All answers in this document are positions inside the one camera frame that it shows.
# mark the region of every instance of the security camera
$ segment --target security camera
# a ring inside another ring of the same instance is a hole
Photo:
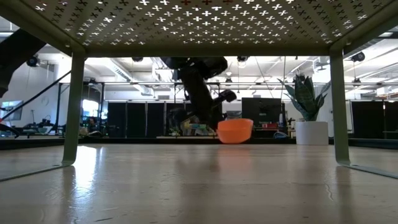
[[[353,62],[362,62],[365,60],[365,54],[360,52],[350,58]]]
[[[133,62],[141,62],[144,58],[142,57],[132,57],[131,58]]]
[[[238,62],[245,62],[249,59],[249,56],[238,56],[236,59]]]
[[[27,66],[36,68],[40,66],[40,59],[38,58],[38,55],[33,55],[28,61],[26,61]]]

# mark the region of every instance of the wooden floor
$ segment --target wooden floor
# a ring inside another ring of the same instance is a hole
[[[0,175],[61,147],[0,152]],[[352,148],[398,172],[398,151]],[[74,166],[0,182],[0,223],[397,223],[398,180],[340,167],[333,146],[87,145]]]

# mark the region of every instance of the potted plant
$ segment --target potted plant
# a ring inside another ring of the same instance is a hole
[[[326,83],[318,96],[315,97],[315,90],[312,83],[312,78],[307,77],[300,79],[296,75],[294,80],[294,87],[285,85],[282,80],[279,80],[285,86],[286,94],[291,100],[294,107],[303,115],[304,122],[296,122],[296,142],[299,145],[328,145],[328,123],[324,121],[317,121],[319,109],[325,102],[324,94],[330,87],[330,82]]]

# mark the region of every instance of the computer monitor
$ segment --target computer monitor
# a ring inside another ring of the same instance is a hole
[[[242,98],[242,118],[253,120],[254,126],[279,122],[281,111],[279,98]]]

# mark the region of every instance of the orange bowl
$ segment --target orange bowl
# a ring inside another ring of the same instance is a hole
[[[218,123],[217,135],[224,144],[241,144],[251,137],[253,121],[250,119],[232,119]]]

